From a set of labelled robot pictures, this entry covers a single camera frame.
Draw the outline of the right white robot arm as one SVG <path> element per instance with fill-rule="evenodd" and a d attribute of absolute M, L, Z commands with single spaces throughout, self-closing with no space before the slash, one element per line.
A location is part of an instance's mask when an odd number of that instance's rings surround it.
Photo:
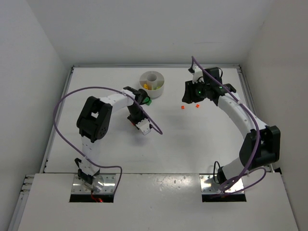
<path fill-rule="evenodd" d="M 220 68 L 202 70 L 192 66 L 189 72 L 192 80 L 185 82 L 182 102 L 191 104 L 209 99 L 228 115 L 244 139 L 238 158 L 219 167 L 216 175 L 219 185 L 227 188 L 249 171 L 277 162 L 280 158 L 279 128 L 267 125 L 240 101 L 236 89 L 222 82 Z"/>

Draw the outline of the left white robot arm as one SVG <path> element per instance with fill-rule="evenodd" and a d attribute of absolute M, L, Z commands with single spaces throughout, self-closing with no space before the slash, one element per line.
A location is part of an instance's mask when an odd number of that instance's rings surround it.
<path fill-rule="evenodd" d="M 140 108 L 140 105 L 150 99 L 146 91 L 125 87 L 120 93 L 107 97 L 88 97 L 77 119 L 77 128 L 81 135 L 82 152 L 86 160 L 78 158 L 75 163 L 78 166 L 78 176 L 86 185 L 94 188 L 98 185 L 100 168 L 93 162 L 100 153 L 100 140 L 107 134 L 112 113 L 128 108 L 128 120 L 146 135 L 151 131 L 149 117 Z"/>

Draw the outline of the green flat lego plate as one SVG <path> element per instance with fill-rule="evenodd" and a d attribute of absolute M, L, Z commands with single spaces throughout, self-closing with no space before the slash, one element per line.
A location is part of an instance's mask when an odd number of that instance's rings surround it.
<path fill-rule="evenodd" d="M 142 101 L 142 104 L 145 104 L 145 105 L 150 105 L 152 103 L 152 100 L 150 97 L 146 97 L 143 101 Z"/>

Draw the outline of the white round divided container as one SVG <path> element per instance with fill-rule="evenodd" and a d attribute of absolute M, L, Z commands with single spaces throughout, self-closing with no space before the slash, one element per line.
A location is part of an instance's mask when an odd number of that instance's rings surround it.
<path fill-rule="evenodd" d="M 151 99 L 156 99 L 162 95 L 164 91 L 164 83 L 164 76 L 157 71 L 147 71 L 143 73 L 139 79 L 140 87 L 146 91 Z M 148 85 L 148 90 L 143 87 L 144 84 Z M 161 88 L 153 90 L 153 88 L 156 88 L 157 86 L 161 86 Z"/>

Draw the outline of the aluminium frame rail back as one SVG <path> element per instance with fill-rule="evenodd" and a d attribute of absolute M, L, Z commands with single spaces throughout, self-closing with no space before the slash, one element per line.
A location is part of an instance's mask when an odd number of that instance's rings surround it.
<path fill-rule="evenodd" d="M 76 64 L 72 68 L 189 68 L 190 66 L 190 64 Z M 238 64 L 202 64 L 202 67 L 241 68 Z"/>

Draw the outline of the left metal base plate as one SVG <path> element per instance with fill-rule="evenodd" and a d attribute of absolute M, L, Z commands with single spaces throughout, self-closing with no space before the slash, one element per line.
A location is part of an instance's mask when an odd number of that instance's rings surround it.
<path fill-rule="evenodd" d="M 116 184 L 116 174 L 100 174 L 94 177 L 92 185 L 85 183 L 80 177 L 74 175 L 71 188 L 72 194 L 113 194 Z"/>

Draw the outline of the metal base plate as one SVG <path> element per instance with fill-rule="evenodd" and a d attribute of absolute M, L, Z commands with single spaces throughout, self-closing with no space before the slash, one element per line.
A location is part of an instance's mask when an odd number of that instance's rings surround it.
<path fill-rule="evenodd" d="M 221 193 L 228 194 L 244 194 L 244 184 L 242 179 L 236 182 L 231 188 L 226 191 L 220 191 L 220 185 L 214 182 L 213 174 L 200 174 L 200 186 L 202 195 L 215 195 Z"/>
<path fill-rule="evenodd" d="M 80 177 L 74 175 L 71 188 L 72 194 L 113 194 L 116 184 L 116 174 L 100 174 L 94 177 L 92 185 L 85 183 Z"/>

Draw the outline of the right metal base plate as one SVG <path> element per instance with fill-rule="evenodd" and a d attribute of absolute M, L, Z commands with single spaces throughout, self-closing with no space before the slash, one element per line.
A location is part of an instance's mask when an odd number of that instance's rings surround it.
<path fill-rule="evenodd" d="M 214 182 L 213 174 L 200 174 L 200 186 L 202 195 L 215 195 L 221 193 L 228 194 L 244 194 L 244 184 L 242 179 L 236 182 L 231 188 L 226 191 L 220 191 L 220 185 Z"/>

